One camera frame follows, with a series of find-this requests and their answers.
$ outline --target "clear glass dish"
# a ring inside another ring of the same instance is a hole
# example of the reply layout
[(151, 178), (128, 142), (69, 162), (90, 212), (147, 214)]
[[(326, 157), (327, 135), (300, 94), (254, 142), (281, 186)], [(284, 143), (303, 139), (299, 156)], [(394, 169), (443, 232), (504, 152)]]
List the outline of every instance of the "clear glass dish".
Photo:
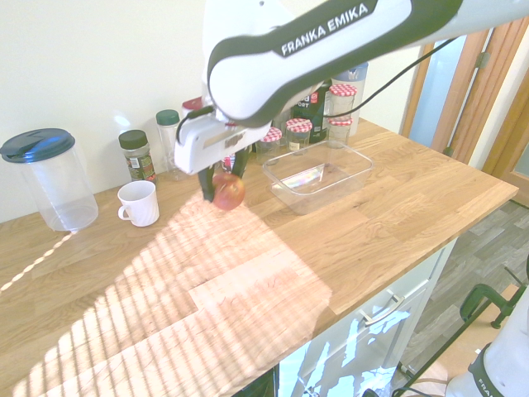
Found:
[(339, 141), (322, 141), (263, 164), (271, 190), (295, 213), (304, 215), (364, 187), (373, 161)]

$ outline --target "apple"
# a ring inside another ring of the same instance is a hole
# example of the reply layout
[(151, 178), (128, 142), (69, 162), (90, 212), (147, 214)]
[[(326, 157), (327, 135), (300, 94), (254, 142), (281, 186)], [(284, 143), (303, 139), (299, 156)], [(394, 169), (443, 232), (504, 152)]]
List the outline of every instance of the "apple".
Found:
[(213, 204), (224, 211), (239, 206), (245, 197), (245, 184), (237, 175), (228, 172), (213, 176), (215, 196)]

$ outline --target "red gingham lid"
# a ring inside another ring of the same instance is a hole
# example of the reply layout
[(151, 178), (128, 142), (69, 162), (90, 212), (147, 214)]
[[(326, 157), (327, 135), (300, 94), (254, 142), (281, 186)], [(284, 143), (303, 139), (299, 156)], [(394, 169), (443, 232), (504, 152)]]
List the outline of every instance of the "red gingham lid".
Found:
[(337, 97), (352, 97), (356, 95), (358, 89), (349, 84), (334, 84), (329, 88), (329, 91)]
[(353, 123), (352, 117), (342, 116), (333, 117), (328, 119), (329, 124), (332, 126), (350, 126)]
[(275, 142), (281, 139), (281, 136), (283, 136), (283, 133), (281, 132), (280, 129), (271, 127), (270, 130), (268, 131), (268, 134), (266, 134), (266, 136), (263, 139), (261, 139), (261, 141), (262, 142)]
[(292, 118), (287, 121), (286, 126), (291, 132), (309, 132), (312, 130), (312, 123), (306, 118)]

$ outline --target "white wall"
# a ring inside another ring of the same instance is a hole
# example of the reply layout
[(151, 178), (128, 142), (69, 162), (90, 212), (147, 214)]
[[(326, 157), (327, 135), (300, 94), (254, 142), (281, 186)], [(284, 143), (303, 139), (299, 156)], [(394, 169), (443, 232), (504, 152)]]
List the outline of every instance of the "white wall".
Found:
[[(300, 14), (322, 0), (284, 0)], [(129, 180), (120, 132), (146, 131), (163, 170), (154, 116), (201, 93), (204, 0), (2, 0), (0, 145), (36, 128), (64, 128), (88, 161), (94, 192)], [(365, 98), (417, 58), (370, 62)], [(398, 132), (412, 71), (362, 110)], [(0, 160), (0, 222), (36, 211), (15, 165)]]
[[(420, 49), (421, 47), (407, 48), (371, 60), (367, 69), (363, 99), (366, 99), (395, 74), (416, 60)], [(408, 71), (365, 105), (365, 108), (360, 110), (360, 116), (392, 132), (400, 133), (416, 68)]]
[(470, 158), (469, 165), (478, 170), (483, 169), (488, 154), (511, 107), (512, 101), (527, 72), (527, 68), (529, 68), (529, 31), (526, 31), (520, 47), (514, 55), (509, 71), (499, 90), (498, 97), (494, 101), (483, 132), (479, 136), (478, 143)]

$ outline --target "black cable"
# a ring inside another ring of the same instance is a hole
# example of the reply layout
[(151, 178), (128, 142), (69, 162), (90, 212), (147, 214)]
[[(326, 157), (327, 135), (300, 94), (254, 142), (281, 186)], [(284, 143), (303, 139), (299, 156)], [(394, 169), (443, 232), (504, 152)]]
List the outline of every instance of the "black cable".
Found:
[(426, 393), (422, 393), (420, 390), (412, 389), (411, 387), (399, 387), (391, 394), (391, 396), (395, 397), (399, 391), (412, 391), (413, 393), (417, 393), (418, 395), (422, 395), (424, 397), (431, 397), (431, 395), (427, 395)]
[(371, 101), (371, 99), (373, 99), (374, 97), (376, 97), (378, 94), (380, 94), (382, 91), (384, 91), (387, 87), (389, 87), (391, 84), (393, 84), (396, 80), (400, 79), (403, 74), (405, 74), (406, 72), (408, 72), (411, 68), (417, 66), (418, 64), (420, 64), (421, 62), (423, 62), (425, 59), (431, 57), (432, 55), (434, 55), (437, 51), (439, 50), (442, 50), (443, 48), (445, 48), (447, 45), (449, 45), (452, 41), (454, 41), (456, 38), (454, 39), (449, 39), (447, 41), (445, 41), (444, 43), (438, 45), (436, 48), (434, 48), (433, 50), (427, 52), (425, 55), (423, 55), (421, 58), (419, 58), (418, 60), (412, 62), (411, 64), (409, 64), (408, 66), (406, 66), (404, 69), (402, 69), (400, 72), (398, 72), (395, 77), (393, 77), (391, 80), (389, 80), (386, 84), (384, 84), (382, 87), (380, 87), (378, 90), (376, 90), (369, 98), (367, 98), (364, 102), (362, 102), (360, 105), (358, 105), (356, 108), (354, 109), (351, 109), (351, 110), (348, 110), (347, 112), (343, 112), (343, 113), (340, 113), (340, 114), (324, 114), (323, 117), (342, 117), (342, 116), (347, 116), (351, 113), (354, 113), (356, 112), (358, 109), (362, 108), (364, 105), (366, 105), (369, 101)]
[(193, 110), (192, 112), (189, 112), (180, 122), (179, 126), (176, 127), (176, 141), (179, 143), (179, 145), (182, 145), (180, 143), (180, 129), (182, 129), (182, 125), (189, 119), (197, 118), (200, 116), (203, 116), (204, 114), (208, 114), (211, 112), (214, 112), (215, 108), (213, 106), (206, 106), (205, 108)]

